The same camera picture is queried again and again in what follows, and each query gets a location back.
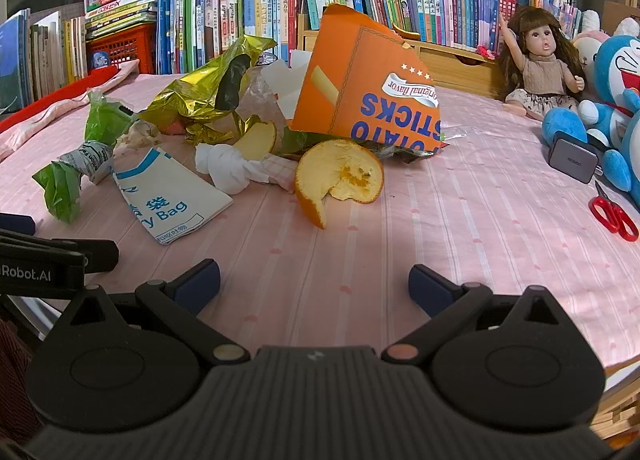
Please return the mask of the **large blue book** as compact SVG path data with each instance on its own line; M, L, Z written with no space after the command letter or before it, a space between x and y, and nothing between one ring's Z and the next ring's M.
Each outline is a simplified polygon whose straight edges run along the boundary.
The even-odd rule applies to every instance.
M0 28L0 100L2 115L32 102L28 79L27 24L29 9L9 17Z

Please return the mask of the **apple slice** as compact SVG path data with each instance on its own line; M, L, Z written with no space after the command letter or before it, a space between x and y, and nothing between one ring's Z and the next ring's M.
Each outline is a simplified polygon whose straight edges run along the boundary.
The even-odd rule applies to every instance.
M272 122L256 122L235 142L233 147L245 160L261 161L277 143L277 128Z

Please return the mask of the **clear plastic wrap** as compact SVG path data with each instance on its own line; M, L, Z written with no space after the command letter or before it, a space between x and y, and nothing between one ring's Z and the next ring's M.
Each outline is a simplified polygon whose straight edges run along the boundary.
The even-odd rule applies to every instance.
M248 87L236 111L243 120L257 116L261 121L272 122L281 136L283 129L293 119L311 53L294 50L292 65L282 60L251 68L246 76Z

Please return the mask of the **grey power bank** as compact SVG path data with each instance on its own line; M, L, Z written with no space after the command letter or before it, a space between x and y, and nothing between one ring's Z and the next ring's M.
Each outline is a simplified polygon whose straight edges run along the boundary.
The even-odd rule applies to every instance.
M599 165L597 150L573 135L556 132L549 150L548 164L572 179L588 184Z

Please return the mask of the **white tissue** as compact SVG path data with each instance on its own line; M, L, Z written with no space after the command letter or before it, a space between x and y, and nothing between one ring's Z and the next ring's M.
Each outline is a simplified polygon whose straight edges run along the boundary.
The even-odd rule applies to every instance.
M294 193L297 163L290 159L267 154L262 159L248 160L227 144L198 144L194 163L198 173L208 174L216 188L231 196L244 191L250 182L276 184Z

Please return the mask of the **gold foil bag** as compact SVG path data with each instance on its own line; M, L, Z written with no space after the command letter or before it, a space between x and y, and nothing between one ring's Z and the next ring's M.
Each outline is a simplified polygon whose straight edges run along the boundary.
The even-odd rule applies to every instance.
M244 35L227 51L198 69L171 81L139 118L167 135L180 135L192 145L235 141L260 121L256 114L238 113L248 89L247 70L276 43L270 38Z

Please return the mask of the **orange potato sticks box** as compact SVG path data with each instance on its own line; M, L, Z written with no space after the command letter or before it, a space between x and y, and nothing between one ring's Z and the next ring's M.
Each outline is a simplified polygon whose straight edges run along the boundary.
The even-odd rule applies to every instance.
M442 147L439 100L416 51L345 5L323 12L291 128L419 153Z

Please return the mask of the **red folded cloth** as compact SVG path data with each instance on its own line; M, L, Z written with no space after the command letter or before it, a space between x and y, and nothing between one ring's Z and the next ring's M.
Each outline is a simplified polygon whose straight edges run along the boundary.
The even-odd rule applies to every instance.
M77 98L77 96L84 94L90 88L102 86L106 81L115 77L117 72L119 72L117 66L94 69L90 72L88 77L81 78L73 83L67 84L67 86L46 95L44 98L41 98L41 100L33 102L29 106L22 108L18 112L11 114L8 118L2 120L0 122L0 132L9 130L9 128L12 128L15 124L32 118L35 114L46 110L49 106L58 101Z

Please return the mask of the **brown-haired doll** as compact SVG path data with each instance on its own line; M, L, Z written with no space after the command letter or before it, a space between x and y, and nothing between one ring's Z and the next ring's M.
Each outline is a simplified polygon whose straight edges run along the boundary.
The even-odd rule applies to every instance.
M506 20L498 16L503 46L498 62L506 81L507 112L541 121L553 108L578 110L585 90L579 52L548 11L522 6Z

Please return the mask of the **red scissors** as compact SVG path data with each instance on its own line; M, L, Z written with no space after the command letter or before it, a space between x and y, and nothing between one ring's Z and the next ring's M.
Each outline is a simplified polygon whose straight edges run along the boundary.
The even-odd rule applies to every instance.
M591 198L588 203L591 214L610 233L618 234L630 243L637 241L639 230L632 218L618 203L608 198L599 182L594 185L596 185L597 196Z

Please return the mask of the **orange peel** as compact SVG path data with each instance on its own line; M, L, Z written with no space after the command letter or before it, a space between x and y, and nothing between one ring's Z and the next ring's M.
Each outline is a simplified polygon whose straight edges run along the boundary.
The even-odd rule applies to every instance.
M298 161L294 193L315 227L326 228L323 199L372 203L381 194L384 170L367 148L348 139L329 139L308 149Z

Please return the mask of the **white blue paper bag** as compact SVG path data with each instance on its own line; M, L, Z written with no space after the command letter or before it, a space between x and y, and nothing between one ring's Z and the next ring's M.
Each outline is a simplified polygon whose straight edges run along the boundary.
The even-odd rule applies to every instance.
M160 148L113 177L132 213L161 245L196 231L233 202Z

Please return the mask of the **upright books left row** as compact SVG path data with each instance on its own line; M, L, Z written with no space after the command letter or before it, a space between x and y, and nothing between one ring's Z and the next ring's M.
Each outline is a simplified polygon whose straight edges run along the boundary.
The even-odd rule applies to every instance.
M157 0L155 69L186 74L245 35L268 38L262 64L287 63L297 49L303 0Z

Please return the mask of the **green plastic wrapper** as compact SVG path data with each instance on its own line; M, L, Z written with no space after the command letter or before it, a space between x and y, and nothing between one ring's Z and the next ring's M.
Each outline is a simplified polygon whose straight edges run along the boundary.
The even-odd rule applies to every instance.
M134 123L134 112L101 92L90 92L84 142L58 156L32 178L43 189L48 212L57 220L73 223L80 212L81 181L98 184L113 169L117 140Z

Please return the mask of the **wooden drawer organizer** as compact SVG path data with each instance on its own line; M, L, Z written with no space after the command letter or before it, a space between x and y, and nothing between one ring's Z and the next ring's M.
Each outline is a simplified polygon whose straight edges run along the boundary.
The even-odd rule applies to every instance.
M498 98L503 76L496 62L469 51L409 41L362 13L332 5L324 11L320 27L310 17L300 18L299 49L312 53L304 79L302 103L318 93L310 89L322 76L340 90L350 106L364 93L378 98L398 98L409 106L425 105L444 87Z

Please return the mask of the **red plastic crate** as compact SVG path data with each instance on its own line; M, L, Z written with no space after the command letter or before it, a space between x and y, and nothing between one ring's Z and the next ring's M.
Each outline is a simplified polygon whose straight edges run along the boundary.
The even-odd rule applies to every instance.
M91 70L139 61L139 72L153 75L156 70L156 24L142 23L87 43Z

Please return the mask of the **blue Doraemon plush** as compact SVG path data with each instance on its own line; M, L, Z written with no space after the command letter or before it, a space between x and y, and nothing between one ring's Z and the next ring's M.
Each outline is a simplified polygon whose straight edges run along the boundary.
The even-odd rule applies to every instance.
M593 146L600 171L612 186L639 201L639 40L621 35L605 41L594 59L597 102L577 112L553 108L542 121L549 150L556 132Z

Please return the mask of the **stack of flat books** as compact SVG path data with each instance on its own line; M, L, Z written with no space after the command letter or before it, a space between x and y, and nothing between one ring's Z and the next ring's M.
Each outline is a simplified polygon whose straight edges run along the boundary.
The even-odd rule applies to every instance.
M157 21L158 0L96 0L87 6L86 38L94 40Z

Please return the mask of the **pink plush toy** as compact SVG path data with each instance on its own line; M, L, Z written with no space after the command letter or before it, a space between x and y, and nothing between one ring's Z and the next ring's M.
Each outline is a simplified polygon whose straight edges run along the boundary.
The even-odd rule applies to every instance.
M593 10L582 12L582 20L578 34L572 40L579 54L580 66L586 76L585 92L596 94L596 74L594 73L594 59L606 40L610 36L601 29L600 15Z

